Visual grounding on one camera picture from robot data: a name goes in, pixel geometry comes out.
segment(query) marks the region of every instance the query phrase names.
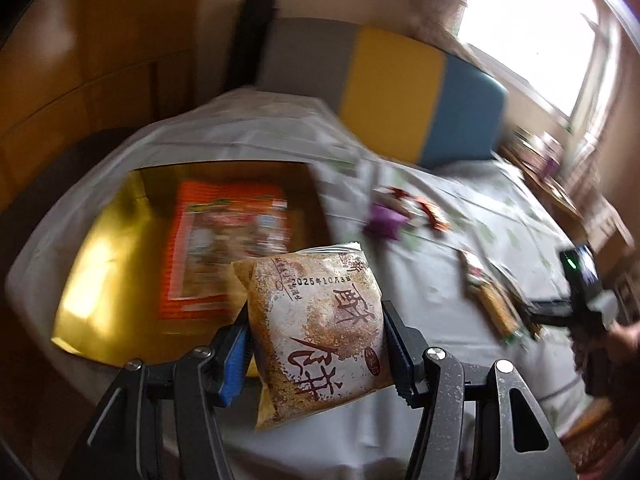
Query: gold box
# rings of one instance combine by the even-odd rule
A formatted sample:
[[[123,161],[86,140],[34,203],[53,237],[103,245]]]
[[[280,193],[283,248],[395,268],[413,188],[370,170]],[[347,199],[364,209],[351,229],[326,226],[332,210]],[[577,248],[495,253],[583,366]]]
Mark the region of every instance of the gold box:
[[[233,321],[230,315],[159,319],[164,252],[178,185],[185,180],[280,186],[289,207],[290,250],[331,244],[314,180],[302,162],[232,160],[132,171],[76,256],[51,335],[56,345],[114,366],[135,357],[157,364],[208,343]]]

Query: red snack package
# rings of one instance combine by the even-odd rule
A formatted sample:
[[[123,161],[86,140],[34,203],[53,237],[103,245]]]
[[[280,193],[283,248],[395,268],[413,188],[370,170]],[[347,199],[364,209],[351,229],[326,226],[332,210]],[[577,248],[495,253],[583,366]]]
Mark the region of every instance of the red snack package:
[[[420,205],[425,215],[429,217],[432,228],[437,231],[448,231],[451,229],[451,225],[439,205],[421,196],[415,197],[414,200]]]
[[[161,319],[229,314],[243,295],[231,262],[286,253],[286,208],[276,186],[181,183],[164,261]]]
[[[396,200],[400,200],[402,198],[413,198],[412,195],[407,193],[404,189],[400,189],[399,187],[390,186],[388,189],[389,191],[391,191],[391,193],[393,193]]]

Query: snack bag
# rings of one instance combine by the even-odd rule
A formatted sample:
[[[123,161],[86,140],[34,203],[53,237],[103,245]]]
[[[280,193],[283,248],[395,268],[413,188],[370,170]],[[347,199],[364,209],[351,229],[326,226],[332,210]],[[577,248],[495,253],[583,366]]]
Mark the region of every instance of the snack bag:
[[[468,249],[458,252],[471,292],[484,307],[503,341],[511,343],[523,337],[522,320],[504,288],[486,272],[478,256]]]
[[[183,182],[164,265],[161,318],[232,314],[244,303],[231,262],[287,252],[287,202],[276,186]]]
[[[433,229],[436,229],[436,231],[449,231],[451,229],[447,217],[438,204],[421,196],[417,196],[415,201],[429,217],[429,222]]]
[[[258,429],[392,384],[380,288],[359,244],[233,266],[262,380]]]

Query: wooden furniture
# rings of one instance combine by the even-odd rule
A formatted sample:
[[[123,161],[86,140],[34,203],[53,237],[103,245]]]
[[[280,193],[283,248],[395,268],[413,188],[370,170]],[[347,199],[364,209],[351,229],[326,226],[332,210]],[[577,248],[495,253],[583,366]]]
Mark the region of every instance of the wooden furniture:
[[[607,397],[595,399],[560,442],[576,472],[602,460],[620,441],[620,428]]]
[[[68,147],[61,155],[14,198],[11,205],[0,212],[0,280],[4,283],[6,274],[19,251],[28,240],[36,225],[46,215],[57,200],[98,162],[127,139],[135,128],[119,128],[97,132]],[[0,392],[0,433],[26,465],[31,462],[33,449],[38,448],[38,435],[43,433],[42,407],[55,406],[62,413],[73,413],[74,420],[56,427],[56,445],[47,447],[50,454],[40,454],[37,460],[44,460],[47,467],[62,465],[62,459],[72,449],[76,435],[81,429],[74,421],[85,420],[93,407],[60,376],[32,342],[23,324],[8,305],[4,290],[0,294],[0,375],[6,387]],[[44,402],[45,394],[52,391],[53,384],[59,385],[64,396],[55,396]],[[53,440],[46,436],[47,445]]]
[[[540,180],[537,174],[515,156],[509,148],[501,146],[498,154],[522,170],[526,186],[573,242],[587,239],[582,216],[562,186],[552,179]]]
[[[193,107],[198,0],[34,0],[0,51],[0,211],[92,132]]]

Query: snack packet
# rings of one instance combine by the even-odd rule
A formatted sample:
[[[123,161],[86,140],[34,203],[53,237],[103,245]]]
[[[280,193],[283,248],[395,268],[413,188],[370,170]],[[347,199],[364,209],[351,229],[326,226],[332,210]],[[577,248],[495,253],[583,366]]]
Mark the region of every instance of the snack packet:
[[[233,263],[262,380],[256,428],[392,384],[380,288],[357,243]]]
[[[522,320],[507,291],[487,273],[478,256],[468,249],[459,252],[466,272],[466,282],[503,340],[511,343],[523,337]]]
[[[160,317],[218,316],[244,303],[231,262],[287,252],[287,202],[276,186],[183,182],[164,264]]]
[[[421,227],[426,222],[425,213],[413,197],[397,187],[378,187],[372,192],[373,201],[404,215],[411,227]]]
[[[447,217],[444,215],[442,208],[438,204],[421,196],[415,197],[415,201],[428,216],[433,229],[436,229],[436,231],[449,231],[451,229],[451,225],[449,224]]]

